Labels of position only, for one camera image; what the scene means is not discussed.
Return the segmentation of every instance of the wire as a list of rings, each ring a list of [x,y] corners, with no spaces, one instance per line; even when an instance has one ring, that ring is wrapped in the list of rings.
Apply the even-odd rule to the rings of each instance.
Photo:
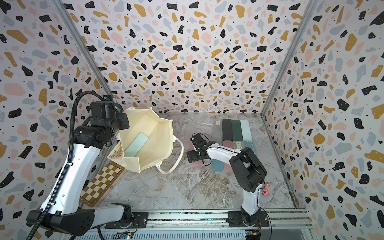
[[[137,230],[139,229],[139,220],[137,220],[137,219],[133,219],[133,220],[136,220],[137,221],[137,228],[136,228],[136,230],[133,232],[133,233],[136,233],[137,232]]]
[[[259,173],[259,171],[255,168],[255,170],[256,170],[256,172],[260,175],[260,177],[262,178],[262,180],[263,180],[263,183],[264,183],[264,187],[261,189],[261,190],[263,190],[265,187],[266,187],[266,184],[265,184],[265,177],[262,177],[262,175]]]
[[[133,228],[133,226],[135,225],[135,220],[137,221],[137,228],[136,228],[136,230],[133,233],[135,233],[137,231],[137,229],[139,228],[139,221],[134,218],[134,219],[132,219],[132,226],[131,226],[131,228],[128,229],[127,231],[122,232],[122,234],[128,233]]]
[[[75,117],[77,115],[77,105],[79,104],[80,99],[83,96],[87,95],[87,94],[94,95],[94,96],[98,97],[102,101],[104,100],[97,93],[94,93],[94,92],[91,92],[91,91],[85,91],[85,92],[79,93],[79,95],[76,97],[75,101],[73,102],[72,111],[71,111],[71,119],[70,119],[70,147],[69,147],[69,151],[68,151],[67,161],[64,163],[63,170],[60,173],[59,177],[57,178],[56,184],[55,184],[55,186],[54,186],[54,188],[52,190],[51,197],[48,200],[48,204],[46,205],[46,207],[42,211],[42,213],[39,215],[39,217],[37,218],[36,223],[33,225],[33,227],[31,228],[30,232],[28,233],[28,236],[26,237],[26,240],[31,240],[33,238],[33,236],[35,235],[37,229],[39,228],[39,226],[43,222],[45,216],[48,214],[51,206],[55,202],[57,194],[59,193],[61,184],[63,183],[63,180],[65,178],[65,175],[66,175],[69,167],[71,166],[72,159],[73,159],[73,146],[74,146],[74,119],[75,119]]]
[[[262,207],[260,207],[265,213],[266,213],[266,215],[268,216],[268,219],[269,219],[269,226],[271,227],[271,234],[269,235],[269,240],[271,240],[271,238],[272,238],[272,222],[271,222],[271,218],[269,217],[269,215],[268,215],[268,212],[264,209],[264,208],[262,208]]]
[[[103,235],[101,234],[101,229],[100,227],[97,228],[97,232],[99,233],[99,237],[101,240],[105,240],[105,238],[103,237]]]
[[[208,140],[208,142],[210,142],[209,138],[207,138],[206,135],[204,135],[204,134],[202,134],[202,133],[200,133],[200,132],[196,132],[196,133],[192,134],[192,137],[193,137],[195,134],[201,134],[201,135],[203,135],[203,136]]]
[[[212,163],[212,159],[210,159],[210,160],[211,160],[211,162],[209,164],[207,164],[207,165],[204,164],[204,159],[202,159],[201,161],[203,162],[204,166],[209,166]]]

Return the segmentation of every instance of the chessboard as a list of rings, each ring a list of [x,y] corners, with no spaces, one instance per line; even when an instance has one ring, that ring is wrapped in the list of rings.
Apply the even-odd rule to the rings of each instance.
[[[89,207],[97,207],[127,170],[110,161],[81,191],[80,201]]]

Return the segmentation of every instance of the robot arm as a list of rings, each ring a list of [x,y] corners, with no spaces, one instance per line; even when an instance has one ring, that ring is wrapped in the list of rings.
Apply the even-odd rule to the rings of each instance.
[[[240,150],[224,147],[213,141],[206,142],[200,134],[193,135],[191,142],[195,150],[187,152],[190,163],[209,158],[231,165],[237,182],[243,188],[243,222],[248,226],[254,225],[260,212],[259,196],[267,174],[255,153],[248,147]]]
[[[89,229],[108,222],[131,223],[132,221],[129,205],[79,208],[81,191],[100,150],[104,145],[111,145],[112,137],[118,130],[129,128],[129,122],[126,114],[122,112],[122,107],[112,102],[112,97],[109,95],[102,98],[93,92],[81,93],[75,100],[72,115],[76,115],[76,103],[85,94],[95,95],[103,101],[91,103],[91,116],[85,120],[83,125],[73,130],[74,123],[71,123],[72,159],[69,159],[69,151],[67,160],[48,198],[43,202],[40,210],[29,212],[27,221],[34,224],[32,230],[37,230],[41,226],[55,232],[81,236]],[[27,239],[31,239],[33,235],[34,232],[31,231]]]

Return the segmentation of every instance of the label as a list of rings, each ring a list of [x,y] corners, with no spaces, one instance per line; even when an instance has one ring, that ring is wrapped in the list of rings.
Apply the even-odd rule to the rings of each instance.
[[[241,147],[241,142],[236,142],[236,149],[243,149],[243,148]]]

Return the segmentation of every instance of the wall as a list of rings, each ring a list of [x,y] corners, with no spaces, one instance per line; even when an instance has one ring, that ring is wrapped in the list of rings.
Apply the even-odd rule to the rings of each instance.
[[[90,1],[67,7],[121,104],[258,112],[307,1]]]
[[[319,1],[266,116],[319,239],[384,239],[384,6]]]
[[[51,2],[0,7],[0,239],[21,240],[30,230],[28,212],[46,199],[64,164],[73,98],[103,92]],[[79,121],[93,100],[83,97]],[[40,228],[35,236],[51,234]]]

